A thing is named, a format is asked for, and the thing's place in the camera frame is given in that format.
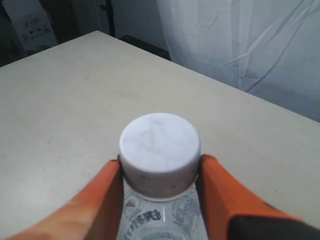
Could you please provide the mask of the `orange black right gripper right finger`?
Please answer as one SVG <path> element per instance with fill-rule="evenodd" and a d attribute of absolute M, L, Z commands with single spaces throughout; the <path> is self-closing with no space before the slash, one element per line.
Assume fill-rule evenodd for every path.
<path fill-rule="evenodd" d="M 255 195 L 208 154 L 200 158 L 196 180 L 210 240 L 318 240 L 320 230 Z"/>

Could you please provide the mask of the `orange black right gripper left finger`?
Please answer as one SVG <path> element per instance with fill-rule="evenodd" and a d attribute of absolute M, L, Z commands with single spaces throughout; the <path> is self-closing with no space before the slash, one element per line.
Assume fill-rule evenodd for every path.
<path fill-rule="evenodd" d="M 124 202 L 121 165 L 105 164 L 70 201 L 11 240 L 115 240 Z"/>

